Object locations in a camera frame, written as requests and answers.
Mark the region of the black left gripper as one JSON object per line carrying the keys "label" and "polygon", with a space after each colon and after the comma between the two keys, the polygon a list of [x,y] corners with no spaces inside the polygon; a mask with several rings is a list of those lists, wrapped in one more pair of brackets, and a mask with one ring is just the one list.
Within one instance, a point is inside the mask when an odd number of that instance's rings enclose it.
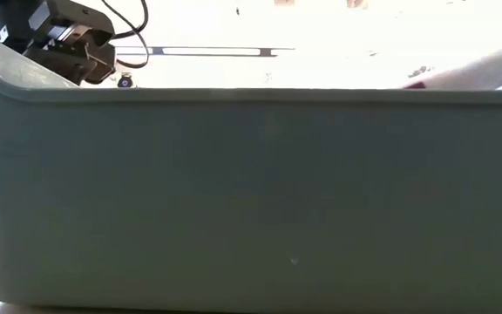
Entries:
{"label": "black left gripper", "polygon": [[28,26],[31,40],[22,55],[76,85],[95,66],[87,46],[110,44],[115,36],[105,14],[72,0],[38,0]]}

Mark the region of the dark grey plastic bin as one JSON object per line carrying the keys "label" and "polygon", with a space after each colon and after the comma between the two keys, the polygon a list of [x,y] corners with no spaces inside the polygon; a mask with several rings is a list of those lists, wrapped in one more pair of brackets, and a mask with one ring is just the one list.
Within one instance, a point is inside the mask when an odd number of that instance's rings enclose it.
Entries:
{"label": "dark grey plastic bin", "polygon": [[502,87],[91,89],[0,44],[0,302],[502,314]]}

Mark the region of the small black distant object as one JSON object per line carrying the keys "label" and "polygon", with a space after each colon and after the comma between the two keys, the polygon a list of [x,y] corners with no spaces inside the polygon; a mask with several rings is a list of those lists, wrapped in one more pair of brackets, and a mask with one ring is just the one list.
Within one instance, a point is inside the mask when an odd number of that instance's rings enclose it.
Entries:
{"label": "small black distant object", "polygon": [[434,70],[434,66],[422,65],[408,75],[409,79],[423,77]]}

